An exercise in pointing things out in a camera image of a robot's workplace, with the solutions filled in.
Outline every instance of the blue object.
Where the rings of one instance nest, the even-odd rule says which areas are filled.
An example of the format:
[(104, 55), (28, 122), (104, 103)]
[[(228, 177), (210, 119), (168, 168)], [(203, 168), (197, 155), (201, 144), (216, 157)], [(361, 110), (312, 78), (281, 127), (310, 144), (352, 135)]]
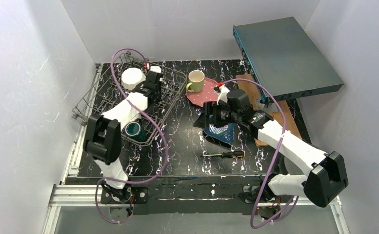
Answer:
[(223, 127), (217, 128), (210, 124), (209, 128), (203, 130), (208, 136), (220, 140), (227, 144), (234, 144), (234, 124), (229, 123)]

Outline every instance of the screwdriver handle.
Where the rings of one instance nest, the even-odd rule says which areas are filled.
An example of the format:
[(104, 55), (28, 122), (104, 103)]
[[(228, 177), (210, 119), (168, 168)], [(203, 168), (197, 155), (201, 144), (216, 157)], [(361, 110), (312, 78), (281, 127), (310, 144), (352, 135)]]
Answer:
[(221, 157), (227, 157), (227, 158), (241, 158), (245, 156), (245, 152), (241, 150), (236, 151), (230, 151), (222, 153)]

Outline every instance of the cable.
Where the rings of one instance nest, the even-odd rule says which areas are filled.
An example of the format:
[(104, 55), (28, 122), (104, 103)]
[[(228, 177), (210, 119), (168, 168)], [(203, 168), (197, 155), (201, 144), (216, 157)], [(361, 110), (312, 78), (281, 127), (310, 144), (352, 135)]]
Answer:
[[(286, 130), (286, 124), (287, 124), (287, 121), (285, 119), (285, 115), (284, 115), (284, 112), (282, 111), (281, 107), (279, 106), (279, 104), (277, 103), (277, 101), (275, 100), (275, 98), (271, 95), (271, 93), (265, 89), (262, 85), (258, 84), (257, 82), (255, 81), (252, 81), (252, 80), (249, 80), (249, 79), (241, 79), (241, 78), (236, 78), (236, 79), (230, 79), (230, 80), (227, 80), (225, 81), (223, 84), (227, 84), (229, 82), (232, 82), (232, 81), (236, 81), (236, 80), (241, 80), (241, 81), (246, 81), (246, 82), (249, 82), (249, 83), (253, 83), (255, 84), (256, 86), (258, 86), (259, 88), (261, 88), (262, 90), (264, 90), (268, 96), (270, 97), (270, 99), (274, 102), (274, 104), (277, 106), (277, 109), (279, 110), (279, 112), (281, 113), (281, 116), (282, 116), (282, 121), (283, 121), (283, 125), (282, 125), (282, 132), (281, 132), (281, 135), (283, 136), (284, 133), (285, 133), (285, 130)], [(277, 155), (279, 153), (279, 149), (282, 145), (282, 140), (283, 140), (283, 137), (280, 137), (279, 139), (279, 142), (277, 144), (277, 147), (276, 147), (276, 151), (274, 152), (274, 155), (273, 155), (273, 158), (271, 159), (271, 163), (270, 163), (270, 166), (268, 167), (268, 171), (267, 173), (265, 174), (265, 177), (264, 177), (264, 181), (262, 182), (262, 186), (260, 187), (259, 189), (259, 192), (258, 192), (258, 196), (257, 196), (257, 199), (254, 203), (254, 206), (253, 206), (253, 210), (251, 212), (251, 219), (250, 219), (250, 225), (253, 229), (257, 229), (257, 228), (260, 228), (262, 226), (264, 226), (265, 224), (271, 222), (271, 220), (273, 220), (275, 217), (277, 217), (279, 214), (281, 214), (281, 212), (283, 212), (288, 205), (290, 205), (290, 203), (293, 201), (293, 197), (290, 198), (290, 200), (285, 204), (285, 206), (283, 208), (281, 208), (275, 215), (273, 215), (271, 218), (269, 218), (268, 220), (262, 222), (261, 224), (257, 225), (257, 226), (254, 226), (254, 216), (255, 216), (255, 212), (256, 212), (256, 209), (257, 209), (257, 206), (258, 206), (258, 203), (259, 203), (259, 200), (261, 199), (261, 196), (262, 196), (262, 193), (264, 192), (264, 187), (265, 185), (267, 184), (267, 181), (268, 181), (268, 177), (274, 167), (274, 164), (276, 162), (276, 158), (277, 158)], [(293, 207), (289, 210), (289, 212), (283, 216), (283, 218), (287, 217), (287, 215), (289, 215), (292, 211), (292, 209), (295, 207), (295, 204), (293, 205)]]
[(133, 197), (132, 197), (132, 200), (130, 201), (130, 204), (132, 205), (134, 201), (135, 201), (135, 195), (133, 194)]
[(274, 199), (273, 204), (269, 208), (276, 208), (279, 207), (281, 204), (281, 196), (278, 196), (278, 199)]
[(291, 209), (285, 214), (283, 215), (283, 217), (280, 217), (278, 219), (275, 219), (274, 222), (278, 222), (278, 221), (281, 221), (283, 220), (284, 218), (286, 218), (294, 209), (294, 207), (297, 205), (297, 202), (299, 201), (299, 196), (296, 197), (296, 200), (294, 201), (294, 204), (293, 206), (291, 207)]
[[(123, 50), (131, 50), (131, 51), (135, 51), (136, 53), (138, 53), (140, 56), (142, 56), (143, 58), (143, 62), (146, 64), (146, 58), (142, 55), (141, 52), (135, 50), (135, 49), (131, 49), (131, 48), (123, 48), (123, 49), (120, 49), (118, 51), (116, 51), (113, 55), (112, 55), (112, 59), (110, 61), (110, 71), (112, 72), (112, 77), (113, 77), (113, 81), (115, 82), (117, 88), (119, 89), (120, 93), (122, 94), (123, 98), (125, 100), (127, 100), (127, 95), (126, 93), (122, 90), (118, 80), (116, 79), (116, 75), (115, 75), (115, 68), (113, 67), (113, 64), (115, 62), (115, 57), (116, 55), (120, 52), (120, 51), (123, 51)], [(145, 183), (149, 183), (151, 181), (153, 181), (154, 179), (156, 179), (158, 176), (160, 176), (162, 174), (162, 172), (165, 170), (166, 168), (166, 165), (168, 164), (168, 161), (169, 161), (169, 151), (168, 151), (168, 144), (166, 142), (166, 139), (165, 139), (165, 136), (163, 135), (162, 133), (162, 130), (160, 129), (160, 127), (156, 124), (156, 122), (150, 118), (150, 116), (145, 113), (144, 111), (142, 111), (141, 109), (139, 109), (137, 106), (135, 106), (131, 101), (127, 100), (127, 102), (129, 103), (130, 106), (132, 106), (135, 110), (137, 110), (142, 116), (144, 116), (147, 120), (149, 120), (150, 123), (153, 124), (153, 126), (155, 127), (156, 131), (159, 133), (160, 137), (161, 137), (161, 140), (162, 140), (162, 143), (164, 144), (165, 146), (165, 160), (163, 162), (163, 165), (162, 167), (160, 168), (159, 172), (156, 173), (156, 175), (154, 175), (153, 177), (147, 179), (147, 180), (143, 180), (143, 181), (128, 181), (128, 180), (121, 180), (121, 179), (116, 179), (116, 178), (112, 178), (112, 177), (104, 177), (102, 179), (100, 179), (96, 185), (96, 193), (95, 193), (95, 203), (96, 203), (96, 208), (99, 212), (99, 214), (101, 215), (101, 217), (106, 220), (107, 222), (109, 223), (113, 223), (113, 224), (121, 224), (125, 221), (127, 221), (132, 215), (130, 215), (129, 217), (127, 217), (126, 219), (124, 220), (121, 220), (121, 221), (112, 221), (112, 220), (109, 220), (108, 218), (106, 218), (104, 216), (104, 214), (102, 213), (102, 211), (100, 210), (100, 207), (99, 207), (99, 203), (98, 203), (98, 190), (99, 190), (99, 185), (101, 185), (105, 180), (111, 180), (111, 181), (116, 181), (116, 182), (121, 182), (121, 183), (126, 183), (126, 184), (145, 184)]]

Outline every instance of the white backdrop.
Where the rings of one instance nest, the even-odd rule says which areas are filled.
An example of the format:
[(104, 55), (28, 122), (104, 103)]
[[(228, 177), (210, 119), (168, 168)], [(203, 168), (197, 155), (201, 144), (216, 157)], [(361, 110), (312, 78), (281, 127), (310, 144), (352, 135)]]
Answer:
[(41, 233), (94, 73), (60, 0), (0, 0), (0, 234)]
[(132, 47), (153, 60), (240, 59), (233, 25), (294, 16), (319, 0), (62, 0), (95, 63)]
[(300, 99), (310, 137), (345, 159), (352, 233), (379, 233), (379, 1), (321, 0), (305, 31), (344, 81)]

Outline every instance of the dish rack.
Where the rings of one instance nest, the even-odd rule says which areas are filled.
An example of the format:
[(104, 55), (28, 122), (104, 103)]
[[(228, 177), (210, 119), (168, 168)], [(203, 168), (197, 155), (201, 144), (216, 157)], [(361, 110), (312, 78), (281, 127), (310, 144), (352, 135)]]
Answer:
[[(145, 112), (160, 128), (162, 128), (162, 125), (171, 113), (173, 106), (180, 98), (188, 77), (183, 72), (173, 70), (154, 62), (149, 62), (149, 65), (159, 66), (161, 68), (164, 82), (161, 87), (161, 102), (149, 106)], [(147, 74), (147, 70), (144, 68), (144, 61), (133, 57), (129, 51), (120, 54), (115, 60), (114, 66), (116, 79), (119, 83), (121, 83), (120, 79), (122, 73), (131, 67), (139, 68), (145, 73), (145, 75)], [(103, 112), (112, 109), (123, 100), (123, 96), (113, 81), (110, 66), (108, 64), (104, 64), (101, 68), (104, 71), (102, 72), (100, 78), (97, 76), (97, 79), (92, 84), (90, 90), (73, 108), (72, 117), (74, 119), (79, 119), (83, 126), (87, 124), (90, 115), (102, 114)], [(123, 91), (126, 94), (129, 94), (128, 90), (123, 89)], [(136, 144), (137, 146), (143, 147), (150, 145), (158, 133), (155, 127), (143, 116), (142, 125), (146, 131), (146, 135), (148, 136), (148, 139), (145, 142), (133, 140), (127, 137), (124, 132), (122, 132), (121, 137)]]

